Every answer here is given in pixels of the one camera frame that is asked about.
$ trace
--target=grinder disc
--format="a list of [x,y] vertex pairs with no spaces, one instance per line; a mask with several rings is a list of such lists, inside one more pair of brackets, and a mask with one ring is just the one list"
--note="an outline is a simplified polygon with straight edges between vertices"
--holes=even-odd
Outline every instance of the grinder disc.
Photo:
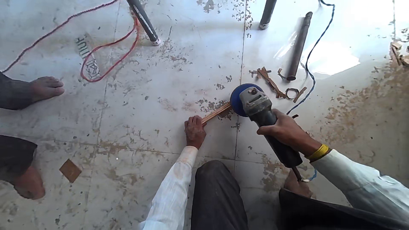
[[264,92],[258,85],[246,83],[246,84],[237,86],[237,88],[233,90],[230,96],[231,108],[233,109],[235,113],[239,114],[242,117],[247,117],[247,115],[244,112],[243,104],[241,103],[239,95],[241,92],[243,92],[245,89],[249,87],[256,87],[259,91]]

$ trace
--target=red wire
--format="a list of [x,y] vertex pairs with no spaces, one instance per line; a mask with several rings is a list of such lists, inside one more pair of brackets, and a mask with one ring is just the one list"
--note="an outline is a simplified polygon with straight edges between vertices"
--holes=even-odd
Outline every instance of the red wire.
[[113,44],[116,44],[116,43],[118,43],[118,42],[123,41],[124,39],[126,39],[127,37],[129,37],[129,35],[131,35],[131,33],[135,30],[135,28],[137,28],[137,26],[138,26],[138,20],[135,19],[135,21],[134,21],[134,23],[133,23],[133,28],[132,28],[132,30],[129,31],[129,33],[127,33],[124,37],[122,37],[121,39],[119,39],[119,40],[117,40],[117,41],[115,41],[115,42],[113,42],[113,43],[109,43],[109,44],[106,44],[106,45],[100,45],[100,46],[94,48],[94,49],[84,58],[84,62],[82,63],[81,72],[80,72],[81,77],[84,78],[85,80],[87,80],[88,82],[97,82],[97,81],[102,80],[109,72],[111,72],[111,70],[112,70],[115,66],[117,66],[121,61],[123,61],[123,60],[126,58],[126,56],[128,56],[128,54],[131,53],[131,51],[133,50],[133,48],[135,48],[136,42],[137,42],[138,39],[139,39],[139,31],[138,31],[138,29],[136,30],[137,32],[136,32],[135,41],[133,42],[133,44],[132,44],[132,46],[130,47],[129,51],[128,51],[126,54],[124,54],[124,55],[121,57],[121,59],[119,59],[113,66],[111,66],[111,68],[109,68],[108,71],[107,71],[105,74],[103,74],[103,75],[101,75],[101,76],[99,76],[98,78],[95,78],[95,79],[88,79],[88,78],[84,75],[83,70],[84,70],[85,63],[87,62],[88,58],[92,55],[93,52],[99,50],[101,47],[110,46],[110,45],[113,45]]
[[[79,13],[77,13],[77,14],[71,15],[71,16],[70,16],[67,20],[65,20],[61,25],[57,26],[57,27],[56,27],[55,29],[53,29],[51,32],[49,32],[49,33],[45,34],[44,36],[40,37],[40,38],[39,38],[38,40],[36,40],[31,46],[25,48],[25,49],[18,55],[18,57],[17,57],[4,71],[2,71],[2,72],[4,73],[4,72],[9,71],[9,70],[11,69],[11,67],[13,67],[13,66],[22,58],[22,56],[23,56],[27,51],[29,51],[30,49],[32,49],[34,46],[36,46],[40,41],[42,41],[42,40],[45,39],[46,37],[50,36],[50,35],[51,35],[52,33],[54,33],[56,30],[60,29],[60,28],[63,27],[64,25],[66,25],[72,18],[78,17],[78,16],[80,16],[81,14],[85,14],[85,13],[88,13],[88,12],[91,12],[91,11],[95,11],[95,10],[100,9],[100,8],[102,8],[102,7],[106,7],[106,6],[112,5],[112,4],[114,4],[115,2],[117,2],[117,1],[118,1],[118,0],[113,0],[113,1],[111,1],[111,2],[104,3],[104,4],[102,4],[102,5],[99,5],[99,6],[97,6],[97,7],[94,7],[94,8],[92,8],[92,9],[87,9],[87,10],[85,10],[85,11],[82,11],[82,12],[79,12]],[[116,43],[118,43],[118,42],[120,42],[120,41],[126,39],[126,38],[135,30],[135,28],[137,28],[137,25],[138,25],[138,21],[135,20],[134,25],[133,25],[133,29],[132,29],[127,35],[125,35],[125,37],[123,37],[123,38],[121,38],[121,39],[119,39],[119,40],[117,40],[117,41],[115,41],[115,42],[113,42],[113,43],[109,43],[109,44],[107,44],[107,45],[98,46],[97,48],[93,49],[92,52],[89,53],[89,54],[86,56],[86,58],[84,59],[84,62],[83,62],[82,67],[81,67],[81,76],[82,76],[85,80],[87,80],[87,81],[89,81],[89,82],[100,81],[104,76],[106,76],[119,62],[121,62],[121,61],[133,50],[133,48],[134,48],[135,45],[136,45],[136,42],[137,42],[138,39],[139,39],[139,31],[137,30],[136,39],[135,39],[134,43],[132,44],[131,49],[130,49],[119,61],[117,61],[104,75],[102,75],[101,77],[98,77],[97,79],[94,79],[94,80],[87,79],[87,78],[83,75],[83,73],[82,73],[83,68],[84,68],[84,65],[85,65],[85,62],[87,61],[88,57],[89,57],[94,51],[98,50],[98,49],[101,48],[101,47],[110,46],[110,45],[116,44]]]

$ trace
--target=white shirt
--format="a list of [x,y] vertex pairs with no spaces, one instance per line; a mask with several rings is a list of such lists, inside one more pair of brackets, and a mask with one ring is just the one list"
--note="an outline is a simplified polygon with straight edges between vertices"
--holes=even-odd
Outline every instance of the white shirt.
[[[197,153],[193,146],[183,149],[156,192],[140,229],[183,229],[187,191]],[[311,165],[340,189],[353,207],[408,221],[409,189],[397,180],[381,176],[378,170],[356,163],[334,149]]]

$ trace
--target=angle grinder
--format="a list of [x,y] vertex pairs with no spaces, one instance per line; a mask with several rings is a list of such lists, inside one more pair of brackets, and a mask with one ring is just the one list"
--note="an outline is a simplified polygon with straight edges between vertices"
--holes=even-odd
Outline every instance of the angle grinder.
[[[230,104],[234,112],[242,117],[249,117],[259,127],[273,125],[277,121],[277,117],[271,111],[272,103],[270,99],[257,85],[250,83],[239,85],[231,93]],[[297,166],[303,162],[300,154],[272,136],[264,135],[264,137],[280,162],[294,171],[298,181],[305,181],[297,169]]]

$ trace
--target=dirty floor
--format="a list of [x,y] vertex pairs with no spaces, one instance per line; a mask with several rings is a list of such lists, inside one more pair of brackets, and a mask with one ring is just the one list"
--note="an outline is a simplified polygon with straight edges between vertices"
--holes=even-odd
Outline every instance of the dirty floor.
[[[334,21],[309,62],[317,84],[291,115],[298,114],[296,121],[316,139],[408,186],[409,70],[391,63],[389,44],[401,41],[405,54],[409,2],[327,2],[336,4]],[[0,0],[0,70],[70,15],[102,3]],[[72,19],[6,73],[25,81],[55,76],[64,82],[65,93],[21,111],[0,110],[1,134],[38,144],[34,164],[46,189],[43,199],[30,201],[0,184],[0,229],[136,229],[185,145],[184,121],[219,108],[241,83],[258,84],[275,108],[291,109],[292,101],[276,99],[249,70],[265,66],[281,91],[309,90],[312,80],[301,66],[291,83],[276,72],[286,73],[300,18],[313,12],[301,58],[305,63],[332,11],[316,0],[279,0],[270,27],[261,31],[261,0],[141,3],[162,44],[151,46],[141,33],[134,51],[103,80],[81,78],[82,58],[132,29],[125,0]],[[87,74],[104,73],[134,37],[95,53]],[[288,169],[256,130],[256,124],[231,111],[209,121],[194,172],[209,160],[225,163],[241,187],[249,228],[276,229],[277,195]],[[82,170],[74,183],[59,171],[67,159]],[[314,172],[305,159],[299,169],[304,177]],[[193,178],[185,229],[190,228]],[[316,199],[348,205],[322,175],[309,185]]]

